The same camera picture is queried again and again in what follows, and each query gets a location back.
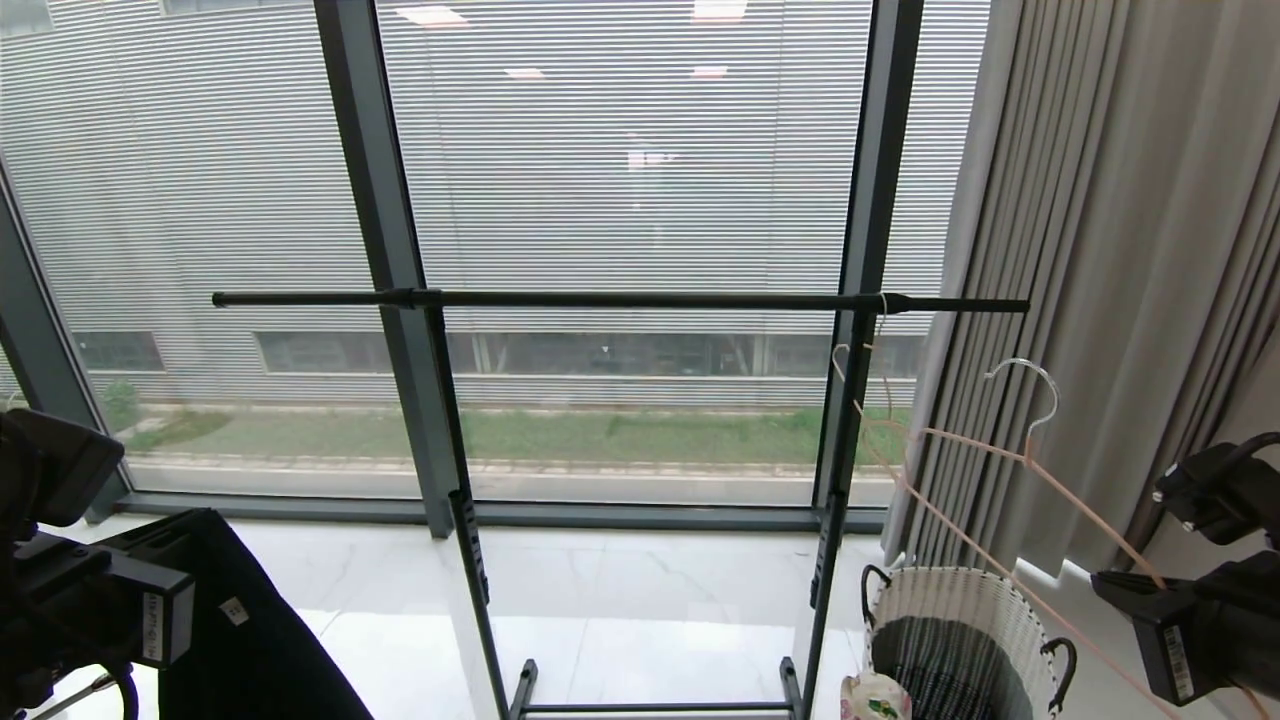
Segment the basket handle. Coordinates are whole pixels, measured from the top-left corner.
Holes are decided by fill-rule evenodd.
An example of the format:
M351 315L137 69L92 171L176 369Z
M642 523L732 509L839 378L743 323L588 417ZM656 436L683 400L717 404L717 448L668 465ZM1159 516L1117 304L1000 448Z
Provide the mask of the basket handle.
M874 565L868 565L863 568L863 621L867 623L867 626L869 629L874 630L876 616L872 615L870 598L868 597L870 593L867 592L867 579L872 577L872 573L876 573L877 575L881 577L881 582L884 583L884 587L892 585L893 580L891 580L890 577L884 574L884 570L881 570Z
M1066 638L1053 638L1044 643L1041 648L1041 653L1052 655L1055 650L1065 647L1066 648L1066 669L1062 670L1062 682L1057 685L1057 692L1053 693L1053 700L1048 701L1048 711L1057 712L1062 711L1062 700L1066 698L1066 691L1071 687L1071 679L1075 678L1075 643Z

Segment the gray curtain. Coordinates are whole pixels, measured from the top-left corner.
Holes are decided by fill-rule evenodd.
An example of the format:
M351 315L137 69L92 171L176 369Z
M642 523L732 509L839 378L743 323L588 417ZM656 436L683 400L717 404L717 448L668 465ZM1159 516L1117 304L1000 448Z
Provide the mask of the gray curtain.
M1212 437L1280 305L1280 4L1002 1L992 9L947 238L945 293L1028 297L1021 318L934 320L915 423L1021 447L1146 541L1149 482ZM1056 573L1115 547L1015 462L928 439L920 488L1001 561ZM969 564L899 498L890 556Z

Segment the black garment rack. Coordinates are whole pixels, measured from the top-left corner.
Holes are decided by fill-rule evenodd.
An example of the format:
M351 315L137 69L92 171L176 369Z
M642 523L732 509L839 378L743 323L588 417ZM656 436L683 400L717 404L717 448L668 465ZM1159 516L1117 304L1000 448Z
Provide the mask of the black garment rack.
M489 671L489 684L493 689L498 717L503 720L525 720L527 715L570 715L570 714L660 714L660 712L786 712L790 720L809 720L818 682L818 664L822 659L822 641L827 626L827 611L831 606L832 580L836 575L836 556L844 536L845 512L849 505L849 482L841 482L832 469L831 488L826 505L820 511L818 532L818 556L814 577L809 584L809 606L814 611L809 639L809 657L804 688L800 688L796 667L791 657L783 657L778 674L782 680L783 700L777 702L667 702L667 703L558 703L536 705L532 702L534 684L538 682L538 664L529 659L520 671L520 684L508 703L507 691L502 679L502 666L498 648L494 643L493 625L489 619L489 578L484 570L484 557L480 552L480 529L476 523L475 498L471 496L471 479L467 474L466 455L462 447L462 424L458 415L457 397L453 392L453 372L449 368L448 345L445 342L444 307L614 307L614 309L671 309L671 310L782 310L782 311L847 311L854 314L854 342L874 329L876 316L911 311L959 311L959 313L1027 313L1030 304L1025 300L965 300L965 299L916 299L893 292L876 295L777 295L777 293L672 293L672 292L485 292L485 291L442 291L442 290L384 290L372 292L215 292L215 307L242 305L274 306L323 306L323 305L365 305L398 307L403 310L422 309L426 313L428 332L431 334L434 366L438 373L440 391L444 396L447 421L453 455L457 462L458 489L449 492L449 506L462 552L462 569L471 594L471 607L480 630L480 644L485 666ZM845 377L854 378L854 359L861 352L849 352L845 357ZM851 420L849 409L852 406L852 387L855 383L842 383L840 388L840 407L836 421L837 437L847 437ZM837 447L836 452L850 452L847 447Z

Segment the bush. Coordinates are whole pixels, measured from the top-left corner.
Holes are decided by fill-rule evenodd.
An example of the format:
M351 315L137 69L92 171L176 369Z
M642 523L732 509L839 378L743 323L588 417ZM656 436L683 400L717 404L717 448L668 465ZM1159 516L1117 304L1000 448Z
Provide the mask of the bush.
M138 388L128 380L115 380L102 391L102 410L106 413L106 428L118 433L132 428L142 419L138 406Z

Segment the white woven basket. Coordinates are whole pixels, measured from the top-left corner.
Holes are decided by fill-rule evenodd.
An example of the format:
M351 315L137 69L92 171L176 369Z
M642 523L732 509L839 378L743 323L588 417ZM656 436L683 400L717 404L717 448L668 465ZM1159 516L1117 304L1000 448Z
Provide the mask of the white woven basket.
M881 577L872 594L867 580ZM1009 580L973 568L863 571L867 657L911 694L914 720L1057 717L1075 673L1075 647L1048 641ZM1062 682L1053 651L1068 651Z

